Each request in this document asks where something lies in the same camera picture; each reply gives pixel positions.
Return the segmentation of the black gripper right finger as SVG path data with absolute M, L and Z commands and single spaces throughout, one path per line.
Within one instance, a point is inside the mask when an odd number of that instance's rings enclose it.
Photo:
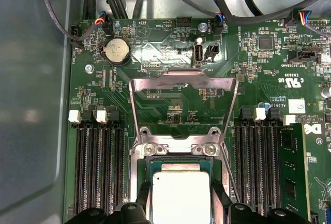
M 222 182 L 217 180 L 211 182 L 210 190 L 213 223 L 310 223 L 286 209 L 275 208 L 268 211 L 266 216 L 262 216 L 243 203 L 233 203 L 226 194 Z

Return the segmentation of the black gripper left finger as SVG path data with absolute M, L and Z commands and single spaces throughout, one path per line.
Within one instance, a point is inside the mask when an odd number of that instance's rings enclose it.
M 151 183 L 141 185 L 135 202 L 125 203 L 119 211 L 108 215 L 101 208 L 88 208 L 77 214 L 77 223 L 151 223 L 146 217 L 147 198 Z

